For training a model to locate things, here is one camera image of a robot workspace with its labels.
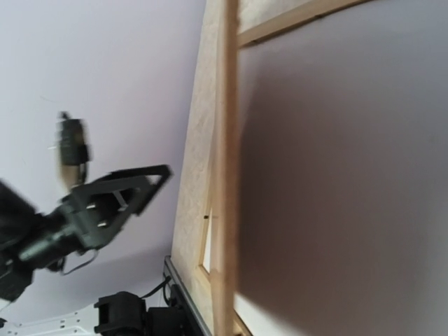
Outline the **light wooden picture frame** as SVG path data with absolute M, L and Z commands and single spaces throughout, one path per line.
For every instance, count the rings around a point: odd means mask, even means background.
M 245 319 L 237 298 L 298 333 L 341 314 L 323 287 L 330 224 L 319 148 L 330 101 L 306 35 L 358 1 L 208 1 L 188 124 L 173 259 L 216 335 Z

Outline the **landscape photo white border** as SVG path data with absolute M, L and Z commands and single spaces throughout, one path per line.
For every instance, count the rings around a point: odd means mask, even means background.
M 447 334 L 447 2 L 239 56 L 237 308 L 254 335 Z

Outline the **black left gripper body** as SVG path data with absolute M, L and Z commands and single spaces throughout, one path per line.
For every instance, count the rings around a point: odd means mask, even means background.
M 125 208 L 128 197 L 125 191 L 95 196 L 67 195 L 18 244 L 18 260 L 33 270 L 63 270 L 67 256 L 72 253 L 83 255 L 92 251 L 97 255 L 120 233 L 111 230 L 111 222 Z

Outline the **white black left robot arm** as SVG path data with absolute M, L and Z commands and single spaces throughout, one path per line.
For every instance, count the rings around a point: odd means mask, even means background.
M 77 185 L 53 212 L 39 213 L 1 184 L 1 301 L 16 301 L 35 270 L 64 273 L 72 253 L 98 253 L 140 216 L 172 176 L 166 164 L 113 171 Z

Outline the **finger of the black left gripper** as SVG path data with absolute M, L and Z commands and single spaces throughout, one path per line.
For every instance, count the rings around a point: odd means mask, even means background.
M 121 193 L 129 195 L 125 208 L 118 212 L 117 216 L 111 222 L 112 231 L 121 231 L 130 216 L 138 216 L 151 200 L 156 196 L 165 184 L 164 181 L 153 183 L 151 181 L 113 181 L 112 193 Z
M 146 196 L 157 195 L 173 173 L 168 164 L 113 171 L 93 182 L 71 189 L 70 195 L 108 195 L 124 190 L 142 190 Z

